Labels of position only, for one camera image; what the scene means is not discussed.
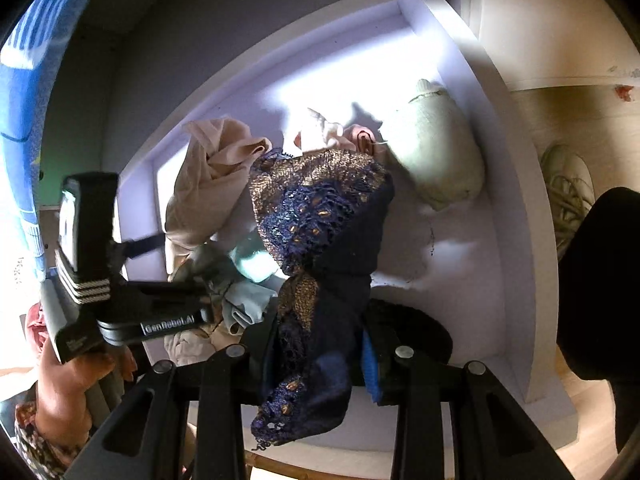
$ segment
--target silver screw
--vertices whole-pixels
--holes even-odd
[[[399,346],[396,348],[396,355],[401,359],[411,359],[414,356],[414,349],[410,346]]]
[[[466,367],[473,375],[483,375],[486,372],[486,366],[480,361],[471,361]]]
[[[229,345],[226,347],[226,354],[229,357],[242,357],[244,352],[246,352],[244,346],[242,345]]]
[[[174,364],[169,361],[169,359],[162,359],[161,361],[158,361],[156,364],[154,364],[154,372],[156,374],[165,374],[167,372],[170,372],[173,367]]]

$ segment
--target shoe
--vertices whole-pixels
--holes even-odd
[[[558,261],[595,202],[591,173],[564,144],[549,147],[540,160],[556,233]]]

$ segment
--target device screen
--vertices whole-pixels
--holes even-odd
[[[60,249],[73,268],[76,268],[74,221],[76,219],[76,197],[67,190],[62,192],[60,203]]]

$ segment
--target blue curtain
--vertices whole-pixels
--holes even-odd
[[[35,0],[0,50],[0,237],[22,247],[23,265],[38,280],[45,275],[35,197],[42,129],[62,56],[87,2]]]

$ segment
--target floral sleeve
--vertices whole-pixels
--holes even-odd
[[[16,447],[38,480],[62,480],[63,474],[80,452],[47,442],[35,425],[36,403],[25,402],[15,408]]]

